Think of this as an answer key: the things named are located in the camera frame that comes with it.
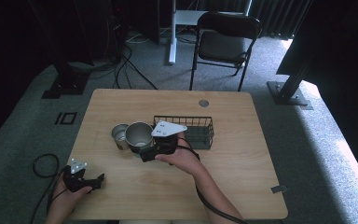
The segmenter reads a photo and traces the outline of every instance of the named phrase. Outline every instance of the human hand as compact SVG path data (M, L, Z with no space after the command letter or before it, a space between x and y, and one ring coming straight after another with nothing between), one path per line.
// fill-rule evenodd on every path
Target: human hand
M184 140L184 133L178 133L177 136L178 146L190 147L188 142ZM155 159L172 164L190 175L196 175L204 169L200 160L187 149L177 148L173 154L158 154Z
M63 174L57 183L53 194L53 201L48 210L47 224L63 223L69 215L74 211L75 206L80 199L92 190L92 187L87 186L76 192L71 192L63 183Z

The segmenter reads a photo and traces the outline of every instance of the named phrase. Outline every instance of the person's right arm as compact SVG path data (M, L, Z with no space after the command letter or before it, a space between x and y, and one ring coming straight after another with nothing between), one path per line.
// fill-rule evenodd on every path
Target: person's right arm
M182 133L179 133L178 136L182 138L184 137ZM187 142L183 139L179 139L178 145L188 147ZM186 149L177 148L172 155L157 155L156 160L165 161L175 165L179 169L192 175L197 188L209 204L226 214L243 220L240 212L229 201L220 188L217 187L208 170L193 153ZM207 207L205 207L205 209L213 224L234 223L224 217L220 217Z

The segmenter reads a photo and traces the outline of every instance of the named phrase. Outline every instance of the person's left hand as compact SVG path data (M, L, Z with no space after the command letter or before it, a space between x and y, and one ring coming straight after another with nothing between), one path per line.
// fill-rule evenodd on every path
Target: person's left hand
M74 211L78 201L92 190L92 187L84 187L76 192L71 192L67 189L65 183L63 183L62 175L54 190L53 201L48 210L47 224L63 223L69 215Z

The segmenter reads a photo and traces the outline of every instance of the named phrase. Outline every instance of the gray carpet floor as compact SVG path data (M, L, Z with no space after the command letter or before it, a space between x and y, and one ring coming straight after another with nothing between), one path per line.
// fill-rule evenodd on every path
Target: gray carpet floor
M194 39L191 35L182 37ZM188 90L194 46L178 42L176 64L168 65L167 43L166 39L160 45L133 39L128 43L131 53L125 49L124 54L127 57L131 54L130 61L158 89ZM300 85L313 110L275 105L269 93L267 81L287 79L276 75L286 52L284 43L269 37L257 40L242 87L242 91L253 96L277 177L288 188L283 196L289 215L282 222L358 223L358 164L317 87L304 81ZM81 63L74 65L88 68ZM49 182L48 178L34 174L34 159L54 153L61 167L66 164L92 92L112 88L114 71L92 73L82 95L63 95L60 99L41 99L57 76L53 66L34 79L0 130L0 223L30 222ZM200 65L194 91L236 91L240 76L231 77L231 72L227 68ZM123 89L152 89L130 65L120 70L118 84ZM60 113L76 113L75 122L57 124ZM50 158L37 164L37 170L45 175L53 173L54 168L55 161ZM45 198L34 223L44 222L46 202ZM250 223L280 221L250 220Z

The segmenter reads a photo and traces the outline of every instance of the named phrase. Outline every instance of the chair backrest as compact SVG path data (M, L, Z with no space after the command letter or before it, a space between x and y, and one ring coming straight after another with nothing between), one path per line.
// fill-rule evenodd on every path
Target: chair backrest
M211 29L222 35L256 40L261 33L261 22L253 17L219 12L206 12L198 20L198 31Z

